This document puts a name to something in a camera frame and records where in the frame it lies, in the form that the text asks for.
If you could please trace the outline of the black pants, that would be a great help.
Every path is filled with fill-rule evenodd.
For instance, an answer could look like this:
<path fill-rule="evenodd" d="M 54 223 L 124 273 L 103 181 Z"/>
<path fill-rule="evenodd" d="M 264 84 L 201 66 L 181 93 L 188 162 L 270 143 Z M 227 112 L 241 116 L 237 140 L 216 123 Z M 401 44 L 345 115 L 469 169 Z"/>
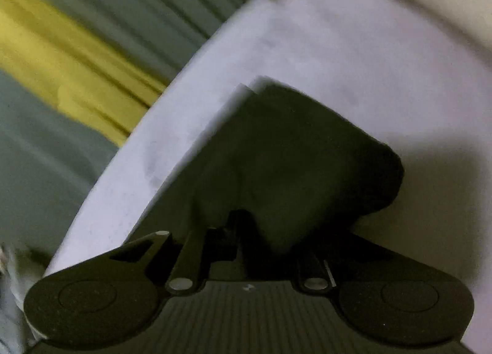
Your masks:
<path fill-rule="evenodd" d="M 399 156 L 320 102 L 274 80 L 241 87 L 132 230 L 184 241 L 215 229 L 246 262 L 351 229 L 397 197 Z"/>

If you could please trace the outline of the yellow curtain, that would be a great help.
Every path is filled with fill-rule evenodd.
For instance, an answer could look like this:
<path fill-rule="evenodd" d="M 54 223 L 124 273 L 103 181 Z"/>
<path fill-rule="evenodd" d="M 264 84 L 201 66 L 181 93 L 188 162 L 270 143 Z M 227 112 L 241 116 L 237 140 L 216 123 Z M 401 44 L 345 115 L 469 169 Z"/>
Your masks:
<path fill-rule="evenodd" d="M 1 68 L 117 146 L 167 87 L 46 0 L 1 0 Z"/>

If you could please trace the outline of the grey-green curtain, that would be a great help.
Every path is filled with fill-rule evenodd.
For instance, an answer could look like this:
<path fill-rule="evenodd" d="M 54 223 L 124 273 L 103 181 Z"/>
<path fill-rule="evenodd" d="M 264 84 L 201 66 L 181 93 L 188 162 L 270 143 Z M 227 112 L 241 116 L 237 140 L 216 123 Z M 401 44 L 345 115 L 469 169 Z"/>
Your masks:
<path fill-rule="evenodd" d="M 247 0 L 46 0 L 166 86 Z M 1 239 L 54 254 L 116 144 L 1 68 Z"/>

